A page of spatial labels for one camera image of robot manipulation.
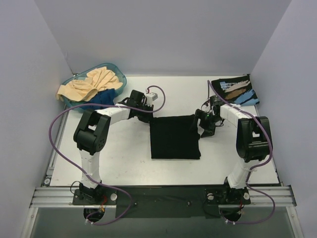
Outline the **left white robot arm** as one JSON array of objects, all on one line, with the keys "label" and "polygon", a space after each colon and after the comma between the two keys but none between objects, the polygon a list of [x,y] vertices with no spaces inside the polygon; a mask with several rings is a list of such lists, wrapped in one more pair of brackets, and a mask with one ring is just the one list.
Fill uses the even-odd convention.
[{"label": "left white robot arm", "polygon": [[74,133],[74,141],[81,156],[81,166],[85,172],[79,184],[80,194],[90,204],[100,202],[103,188],[99,173],[100,152],[104,148],[109,127],[122,120],[137,117],[149,123],[153,117],[153,102],[158,98],[156,93],[142,93],[132,90],[130,96],[115,104],[115,107],[92,110],[83,113]]}]

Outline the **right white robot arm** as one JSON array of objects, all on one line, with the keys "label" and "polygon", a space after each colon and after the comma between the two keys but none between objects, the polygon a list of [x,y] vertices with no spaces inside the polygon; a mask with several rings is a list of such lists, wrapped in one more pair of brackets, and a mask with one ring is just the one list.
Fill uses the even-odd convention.
[{"label": "right white robot arm", "polygon": [[191,130],[200,126],[201,138],[215,134],[216,124],[225,120],[236,127],[236,151],[240,157],[233,171],[226,178],[227,187],[221,191],[221,198],[227,203],[239,197],[238,189],[247,187],[252,171],[272,159],[273,145],[269,119],[242,110],[235,104],[225,103],[217,96],[211,96],[207,105],[209,111],[197,109]]}]

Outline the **folded black printed t shirt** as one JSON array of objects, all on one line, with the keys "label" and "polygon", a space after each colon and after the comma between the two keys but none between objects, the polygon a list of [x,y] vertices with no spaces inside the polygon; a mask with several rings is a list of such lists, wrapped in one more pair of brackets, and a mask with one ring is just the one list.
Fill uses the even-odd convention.
[{"label": "folded black printed t shirt", "polygon": [[221,98],[231,104],[254,106],[260,103],[249,74],[213,80],[211,85]]}]

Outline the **blue t shirt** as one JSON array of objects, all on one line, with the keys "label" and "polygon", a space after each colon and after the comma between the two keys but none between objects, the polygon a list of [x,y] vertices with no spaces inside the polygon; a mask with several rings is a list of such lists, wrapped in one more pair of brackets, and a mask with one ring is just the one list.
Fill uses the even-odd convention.
[{"label": "blue t shirt", "polygon": [[116,97],[115,89],[106,89],[104,91],[97,93],[87,103],[114,105],[113,101],[114,101],[115,97]]}]

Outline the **beige t shirt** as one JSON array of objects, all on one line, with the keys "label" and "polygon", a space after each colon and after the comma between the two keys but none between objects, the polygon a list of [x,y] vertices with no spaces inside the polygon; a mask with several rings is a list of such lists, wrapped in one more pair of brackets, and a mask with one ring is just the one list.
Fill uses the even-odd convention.
[{"label": "beige t shirt", "polygon": [[56,99],[65,97],[74,102],[89,101],[106,89],[119,89],[123,85],[118,76],[106,66],[95,68],[86,74],[84,80],[73,79],[66,85],[60,85]]}]

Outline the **teal plastic basket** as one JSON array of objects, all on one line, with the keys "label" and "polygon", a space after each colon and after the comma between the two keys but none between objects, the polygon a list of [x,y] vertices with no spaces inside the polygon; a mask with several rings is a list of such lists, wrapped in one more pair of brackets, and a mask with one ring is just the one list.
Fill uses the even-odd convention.
[{"label": "teal plastic basket", "polygon": [[[119,88],[119,89],[116,89],[115,92],[116,92],[116,97],[119,96],[120,94],[123,93],[124,91],[124,87],[126,86],[127,84],[127,79],[126,79],[126,76],[121,72],[121,70],[114,64],[112,63],[102,63],[102,64],[99,64],[95,67],[92,67],[86,71],[83,71],[73,77],[71,77],[70,79],[66,80],[65,82],[62,83],[62,85],[66,85],[68,82],[70,82],[71,80],[73,79],[79,79],[79,80],[84,80],[86,78],[86,74],[95,69],[95,68],[100,68],[100,67],[104,67],[106,66],[108,69],[112,70],[119,78],[119,81],[123,83],[123,85]],[[63,101],[65,103],[65,105],[67,105],[68,107],[73,107],[73,106],[77,106],[77,105],[80,105],[80,104],[85,104],[87,102],[85,101],[80,101],[80,102],[74,102],[74,101],[71,101],[65,97],[62,97],[63,98]]]}]

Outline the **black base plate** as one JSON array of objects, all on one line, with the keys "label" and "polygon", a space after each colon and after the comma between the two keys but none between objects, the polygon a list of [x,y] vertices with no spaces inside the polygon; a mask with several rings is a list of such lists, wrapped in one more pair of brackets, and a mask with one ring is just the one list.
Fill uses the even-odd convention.
[{"label": "black base plate", "polygon": [[77,189],[72,201],[75,206],[85,207],[84,216],[93,213],[93,221],[112,206],[115,217],[122,218],[240,218],[241,210],[250,203],[246,188],[233,189],[224,184],[98,188],[94,195]]}]

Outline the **aluminium frame rail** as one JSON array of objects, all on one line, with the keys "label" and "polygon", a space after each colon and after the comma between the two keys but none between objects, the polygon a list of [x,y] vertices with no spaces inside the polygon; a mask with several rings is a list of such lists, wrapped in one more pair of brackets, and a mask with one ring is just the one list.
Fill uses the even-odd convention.
[{"label": "aluminium frame rail", "polygon": [[[292,188],[289,186],[256,186],[249,190],[251,205],[269,207],[271,200],[277,207],[297,205]],[[68,187],[38,187],[35,189],[31,208],[73,207],[73,194]]]}]

